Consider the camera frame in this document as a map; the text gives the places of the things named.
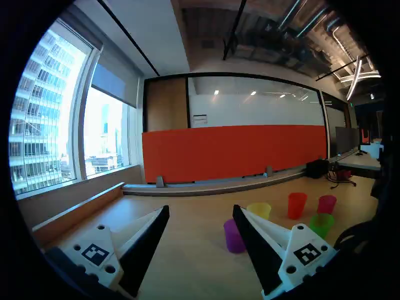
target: white desk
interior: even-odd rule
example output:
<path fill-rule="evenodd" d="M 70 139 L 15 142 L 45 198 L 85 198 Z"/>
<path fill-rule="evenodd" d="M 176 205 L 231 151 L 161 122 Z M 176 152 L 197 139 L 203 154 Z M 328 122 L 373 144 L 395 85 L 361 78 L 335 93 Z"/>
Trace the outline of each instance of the white desk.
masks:
<path fill-rule="evenodd" d="M 370 154 L 356 155 L 353 153 L 347 157 L 339 159 L 337 163 L 342 167 L 350 167 L 357 169 L 365 169 L 371 171 L 379 171 L 381 164 L 375 158 L 372 158 Z"/>

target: computer monitor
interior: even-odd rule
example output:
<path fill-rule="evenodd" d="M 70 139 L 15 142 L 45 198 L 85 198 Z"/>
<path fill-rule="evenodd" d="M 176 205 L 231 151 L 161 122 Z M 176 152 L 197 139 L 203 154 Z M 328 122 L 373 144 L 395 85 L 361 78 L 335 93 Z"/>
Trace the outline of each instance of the computer monitor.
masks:
<path fill-rule="evenodd" d="M 337 154 L 349 152 L 360 144 L 360 134 L 357 128 L 336 127 Z"/>

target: plastic cup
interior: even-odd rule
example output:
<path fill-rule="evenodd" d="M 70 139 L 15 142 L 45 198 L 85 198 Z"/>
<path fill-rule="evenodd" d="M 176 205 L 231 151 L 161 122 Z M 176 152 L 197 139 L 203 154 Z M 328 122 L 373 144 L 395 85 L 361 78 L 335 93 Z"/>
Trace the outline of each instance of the plastic cup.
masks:
<path fill-rule="evenodd" d="M 257 216 L 260 216 L 263 219 L 268 220 L 268 218 L 270 217 L 271 205 L 265 202 L 252 203 L 247 206 L 246 210 L 252 212 L 253 214 L 256 214 Z"/>
<path fill-rule="evenodd" d="M 334 225 L 335 219 L 329 213 L 318 213 L 311 218 L 309 227 L 313 232 L 325 239 L 329 230 Z"/>
<path fill-rule="evenodd" d="M 337 199 L 335 196 L 332 196 L 332 195 L 321 196 L 319 198 L 318 209 L 316 212 L 318 214 L 331 214 L 332 215 L 336 201 L 337 201 Z"/>
<path fill-rule="evenodd" d="M 226 247 L 231 253 L 242 253 L 246 251 L 245 243 L 239 233 L 234 219 L 229 219 L 223 224 L 225 230 Z"/>
<path fill-rule="evenodd" d="M 307 194 L 303 192 L 292 192 L 289 194 L 287 205 L 287 216 L 289 219 L 297 220 L 302 216 L 306 201 Z"/>

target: pink cup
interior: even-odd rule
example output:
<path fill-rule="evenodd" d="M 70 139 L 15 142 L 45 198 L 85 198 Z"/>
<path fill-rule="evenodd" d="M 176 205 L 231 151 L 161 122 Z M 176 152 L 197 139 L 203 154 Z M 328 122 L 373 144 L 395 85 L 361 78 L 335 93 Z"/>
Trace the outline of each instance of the pink cup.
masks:
<path fill-rule="evenodd" d="M 332 214 L 334 211 L 334 207 L 336 204 L 336 197 L 332 195 L 324 195 L 319 198 L 319 203 L 318 203 L 318 209 L 317 213 L 318 214 Z"/>
<path fill-rule="evenodd" d="M 223 225 L 225 230 L 226 247 L 231 253 L 242 253 L 246 251 L 246 246 L 243 243 L 241 234 L 236 226 L 234 219 L 229 219 Z"/>

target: green cup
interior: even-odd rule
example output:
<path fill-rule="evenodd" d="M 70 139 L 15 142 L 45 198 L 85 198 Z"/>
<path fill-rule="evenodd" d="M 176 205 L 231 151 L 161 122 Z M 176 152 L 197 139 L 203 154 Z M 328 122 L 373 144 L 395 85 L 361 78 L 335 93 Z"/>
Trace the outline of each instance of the green cup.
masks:
<path fill-rule="evenodd" d="M 334 225 L 334 217 L 329 213 L 317 213 L 311 218 L 309 227 L 313 232 L 325 239 L 329 230 Z"/>

